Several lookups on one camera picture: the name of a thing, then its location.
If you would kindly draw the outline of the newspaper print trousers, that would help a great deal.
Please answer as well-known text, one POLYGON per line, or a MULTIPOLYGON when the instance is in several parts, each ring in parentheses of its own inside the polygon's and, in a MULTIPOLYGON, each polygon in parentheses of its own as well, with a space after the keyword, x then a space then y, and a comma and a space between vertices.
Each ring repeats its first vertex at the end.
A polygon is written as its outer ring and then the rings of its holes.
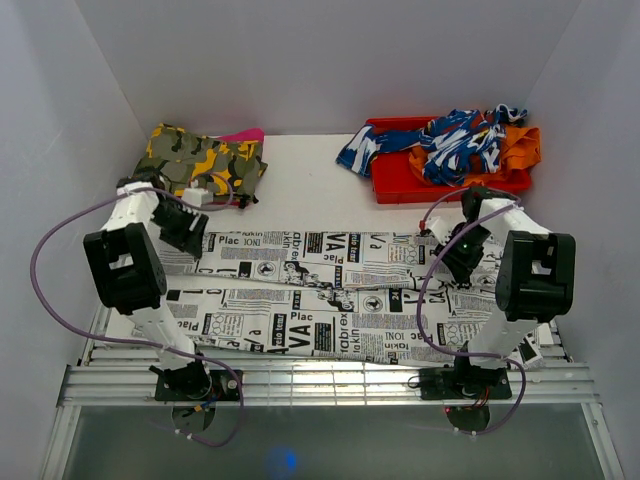
POLYGON ((460 287, 436 241, 394 232, 209 232, 194 259, 156 241, 198 345, 402 366, 448 363, 488 320, 501 247, 460 287))

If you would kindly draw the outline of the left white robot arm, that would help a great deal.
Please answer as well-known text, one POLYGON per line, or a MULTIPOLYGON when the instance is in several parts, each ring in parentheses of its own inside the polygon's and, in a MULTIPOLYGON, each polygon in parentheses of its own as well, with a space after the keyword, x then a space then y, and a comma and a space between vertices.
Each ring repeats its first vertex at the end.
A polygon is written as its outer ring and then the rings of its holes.
POLYGON ((171 391, 199 400, 209 394, 212 376, 194 358, 195 343, 166 303, 166 274, 148 227, 157 226, 161 241, 199 259, 208 218, 164 196, 165 190, 164 179, 156 173, 121 179, 121 198, 109 220, 87 234, 83 246, 103 305, 131 320, 156 345, 160 365, 152 371, 171 391))

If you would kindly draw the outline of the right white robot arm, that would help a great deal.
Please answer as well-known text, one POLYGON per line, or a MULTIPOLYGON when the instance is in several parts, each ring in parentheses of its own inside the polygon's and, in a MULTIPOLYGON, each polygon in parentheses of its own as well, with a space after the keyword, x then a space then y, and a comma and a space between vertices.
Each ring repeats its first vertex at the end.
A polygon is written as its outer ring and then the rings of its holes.
POLYGON ((514 195, 488 187, 459 192, 463 222, 431 213, 420 224, 437 240, 436 257, 458 285, 469 285, 494 239, 502 248, 489 319, 456 353, 450 367, 420 372, 426 400, 508 399, 507 359, 538 325, 566 314, 573 303, 576 241, 536 223, 514 195))

